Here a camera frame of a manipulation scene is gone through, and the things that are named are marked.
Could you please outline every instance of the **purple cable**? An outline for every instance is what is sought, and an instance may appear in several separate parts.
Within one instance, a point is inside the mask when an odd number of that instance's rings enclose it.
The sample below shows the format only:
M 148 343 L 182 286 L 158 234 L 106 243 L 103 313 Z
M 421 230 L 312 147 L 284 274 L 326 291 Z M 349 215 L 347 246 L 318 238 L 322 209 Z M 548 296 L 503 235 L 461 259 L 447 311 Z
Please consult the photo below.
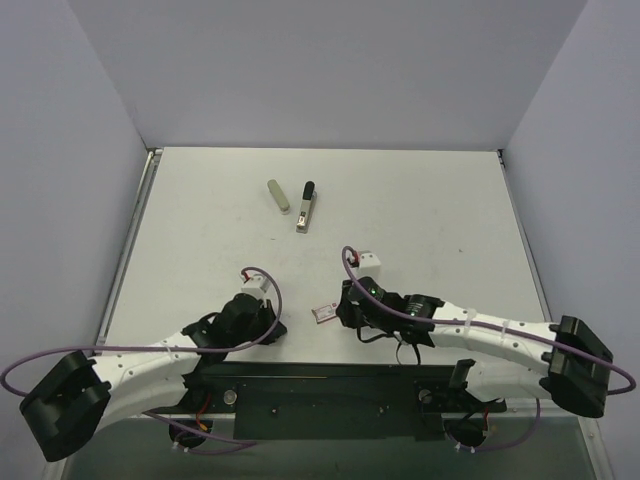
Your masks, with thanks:
M 526 442 L 527 440 L 529 440 L 534 433 L 536 433 L 536 430 L 538 430 L 538 427 L 540 426 L 540 414 L 542 412 L 542 407 L 540 406 L 540 400 L 536 398 L 536 418 L 533 421 L 533 424 L 531 425 L 531 428 L 529 428 L 529 430 L 527 430 L 520 438 L 516 438 L 515 440 L 512 440 L 511 442 L 507 442 L 507 443 L 503 443 L 501 445 L 488 445 L 486 447 L 477 447 L 477 448 L 472 448 L 469 447 L 467 445 L 462 445 L 460 442 L 458 442 L 455 438 L 453 438 L 453 436 L 451 436 L 451 433 L 447 432 L 447 435 L 449 436 L 449 438 L 451 440 L 453 440 L 454 442 L 456 442 L 457 444 L 460 445 L 460 448 L 462 448 L 463 450 L 467 450 L 467 451 L 473 451 L 473 453 L 483 453 L 483 452 L 496 452 L 498 450 L 507 450 L 509 448 L 513 448 L 513 447 L 517 447 L 518 445 L 522 445 L 524 442 Z
M 276 328 L 276 326 L 278 325 L 278 323 L 280 322 L 280 317 L 282 315 L 282 292 L 280 291 L 280 287 L 278 286 L 278 283 L 275 281 L 275 279 L 265 270 L 263 270 L 262 268 L 259 267 L 245 267 L 243 268 L 240 273 L 244 274 L 245 272 L 248 271 L 254 271 L 254 272 L 258 272 L 261 275 L 264 275 L 265 278 L 267 278 L 271 284 L 273 285 L 273 289 L 276 292 L 276 297 L 278 299 L 278 309 L 276 311 L 276 317 L 273 321 L 273 324 L 269 327 L 269 329 L 262 334 L 260 337 L 258 337 L 257 339 L 253 340 L 252 342 L 249 342 L 245 345 L 240 345 L 237 347 L 232 347 L 232 348 L 193 348 L 193 347 L 172 347 L 170 350 L 172 352 L 193 352 L 193 353 L 231 353 L 231 352 L 239 352 L 241 350 L 246 350 L 247 348 L 251 348 L 254 345 L 259 344 L 262 340 L 264 340 L 265 338 L 267 338 L 271 332 L 273 332 L 273 330 Z M 57 353 L 67 353 L 67 352 L 75 352 L 78 350 L 87 350 L 87 351 L 95 351 L 95 352 L 166 352 L 167 348 L 166 347 L 137 347 L 137 346 L 133 346 L 133 347 L 121 347 L 121 346 L 107 346 L 107 345 L 103 345 L 103 346 L 98 346 L 98 345 L 79 345 L 79 346 L 72 346 L 72 347 L 61 347 L 61 348 L 53 348 L 51 350 L 44 350 L 42 352 L 38 352 L 38 353 L 34 353 L 31 355 L 27 355 L 26 357 L 23 357 L 19 360 L 16 360 L 15 362 L 13 362 L 11 365 L 9 365 L 7 368 L 5 368 L 2 373 L 0 374 L 0 385 L 2 385 L 2 387 L 4 387 L 5 390 L 7 390 L 10 393 L 13 393 L 14 395 L 17 395 L 19 397 L 26 397 L 27 396 L 27 392 L 24 392 L 22 390 L 18 390 L 17 388 L 11 386 L 8 381 L 7 381 L 7 376 L 9 375 L 9 373 L 11 373 L 13 370 L 15 370 L 16 368 L 18 368 L 20 365 L 23 365 L 25 363 L 31 362 L 33 360 L 37 360 L 39 358 L 42 357 L 46 357 L 49 355 L 55 355 Z M 183 425 L 179 422 L 176 422 L 174 420 L 170 420 L 168 418 L 164 418 L 161 417 L 160 415 L 156 415 L 155 413 L 152 412 L 143 412 L 145 415 L 155 418 L 156 420 L 160 420 L 162 422 L 174 425 L 176 428 L 179 428 L 180 430 L 183 430 L 185 432 L 190 432 L 193 433 L 195 435 L 199 435 L 201 437 L 205 437 L 205 438 L 210 438 L 213 440 L 218 440 L 221 442 L 227 442 L 227 443 L 234 443 L 237 446 L 233 447 L 233 448 L 229 448 L 226 450 L 212 450 L 212 451 L 206 451 L 206 450 L 189 450 L 190 453 L 196 454 L 196 455 L 221 455 L 224 453 L 232 453 L 232 452 L 237 452 L 240 450 L 244 450 L 246 448 L 252 447 L 255 445 L 255 442 L 244 442 L 244 441 L 238 441 L 238 440 L 233 440 L 233 439 L 229 439 L 226 437 L 221 437 L 218 435 L 214 435 L 211 433 L 207 433 L 207 432 L 202 432 L 190 427 L 187 427 L 186 425 Z
M 245 345 L 240 345 L 237 347 L 231 347 L 231 348 L 195 348 L 195 347 L 172 347 L 171 351 L 172 352 L 193 352 L 193 353 L 231 353 L 231 352 L 239 352 L 241 350 L 246 350 L 247 348 L 251 348 L 254 345 L 259 344 L 262 340 L 264 340 L 265 338 L 267 338 L 269 336 L 269 334 L 271 332 L 273 332 L 273 330 L 276 328 L 276 326 L 278 325 L 278 322 L 280 321 L 280 316 L 282 314 L 282 292 L 280 291 L 280 287 L 278 286 L 278 284 L 276 283 L 275 279 L 269 275 L 269 273 L 267 273 L 265 270 L 258 268 L 258 267 L 245 267 L 241 270 L 241 273 L 245 273 L 247 271 L 254 271 L 254 272 L 258 272 L 261 275 L 264 275 L 273 285 L 273 289 L 276 292 L 276 297 L 278 298 L 278 310 L 276 311 L 276 318 L 273 322 L 273 324 L 269 327 L 269 329 L 260 337 L 258 337 L 257 339 L 255 339 L 252 342 L 249 342 Z M 17 388 L 14 388 L 13 386 L 9 385 L 9 383 L 7 382 L 7 376 L 9 375 L 9 373 L 11 373 L 13 370 L 15 370 L 16 368 L 18 368 L 20 365 L 23 365 L 25 363 L 31 362 L 33 360 L 37 360 L 39 358 L 42 357 L 46 357 L 49 355 L 55 355 L 57 353 L 68 353 L 68 352 L 75 352 L 78 350 L 86 350 L 86 351 L 94 351 L 94 352 L 166 352 L 167 348 L 166 347 L 137 347 L 137 346 L 132 346 L 132 347 L 121 347 L 121 346 L 115 346 L 115 345 L 102 345 L 102 346 L 98 346 L 98 345 L 77 345 L 77 346 L 71 346 L 71 347 L 60 347 L 60 348 L 52 348 L 51 350 L 43 350 L 42 352 L 38 352 L 38 353 L 33 353 L 31 355 L 27 355 L 26 357 L 23 357 L 19 360 L 16 360 L 15 362 L 13 362 L 11 365 L 9 365 L 7 368 L 5 368 L 2 373 L 0 374 L 0 385 L 2 385 L 2 387 L 4 387 L 5 390 L 7 390 L 10 393 L 13 393 L 14 395 L 17 395 L 19 397 L 26 397 L 27 396 L 27 392 L 23 392 L 22 390 L 18 390 Z
M 527 340 L 533 340 L 535 342 L 540 342 L 540 343 L 544 343 L 546 345 L 550 345 L 554 348 L 557 348 L 558 350 L 564 350 L 565 352 L 569 352 L 572 353 L 573 355 L 577 355 L 579 357 L 582 357 L 584 359 L 589 360 L 590 362 L 595 363 L 596 365 L 600 365 L 603 366 L 605 368 L 608 368 L 611 371 L 616 372 L 617 374 L 623 376 L 628 382 L 629 385 L 627 385 L 626 387 L 623 388 L 616 388 L 614 390 L 609 390 L 607 392 L 607 395 L 620 395 L 622 393 L 627 393 L 627 392 L 631 392 L 633 390 L 635 390 L 636 388 L 636 380 L 635 378 L 633 378 L 631 376 L 630 373 L 628 373 L 627 371 L 621 369 L 620 367 L 614 365 L 613 363 L 607 362 L 605 360 L 602 360 L 601 358 L 595 357 L 589 353 L 583 352 L 582 350 L 578 350 L 575 347 L 572 347 L 570 345 L 565 345 L 564 343 L 560 343 L 560 342 L 556 342 L 554 340 L 548 340 L 544 337 L 539 337 L 538 335 L 533 335 L 531 333 L 528 332 L 520 332 L 518 330 L 514 330 L 513 328 L 503 328 L 503 327 L 499 327 L 497 325 L 493 325 L 491 323 L 486 323 L 486 322 L 481 322 L 481 321 L 477 321 L 477 320 L 472 320 L 470 322 L 466 322 L 466 321 L 462 321 L 462 320 L 440 320 L 440 319 L 435 319 L 435 318 L 418 318 L 418 317 L 412 317 L 410 315 L 407 315 L 405 313 L 402 312 L 398 312 L 397 310 L 393 310 L 392 308 L 387 307 L 386 305 L 380 303 L 375 297 L 373 297 L 373 295 L 371 295 L 366 288 L 364 288 L 362 285 L 360 285 L 360 282 L 358 281 L 358 279 L 356 278 L 356 276 L 353 274 L 353 272 L 351 271 L 351 265 L 349 264 L 349 260 L 347 258 L 347 253 L 351 253 L 351 255 L 353 255 L 354 257 L 357 256 L 357 252 L 355 251 L 355 249 L 353 249 L 353 247 L 350 246 L 346 246 L 342 249 L 342 265 L 344 266 L 345 271 L 347 272 L 347 275 L 349 276 L 349 278 L 351 279 L 351 281 L 353 282 L 353 285 L 360 290 L 360 293 L 362 293 L 367 300 L 369 300 L 371 303 L 373 303 L 376 307 L 378 307 L 379 309 L 383 310 L 384 312 L 390 314 L 390 315 L 394 315 L 398 318 L 402 318 L 404 320 L 411 320 L 414 322 L 424 322 L 424 323 L 433 323 L 435 325 L 458 325 L 458 326 L 464 326 L 467 324 L 470 324 L 472 327 L 480 327 L 480 328 L 486 328 L 488 330 L 494 330 L 496 332 L 505 332 L 508 333 L 510 335 L 515 335 L 517 337 L 521 337 L 521 338 L 526 338 Z

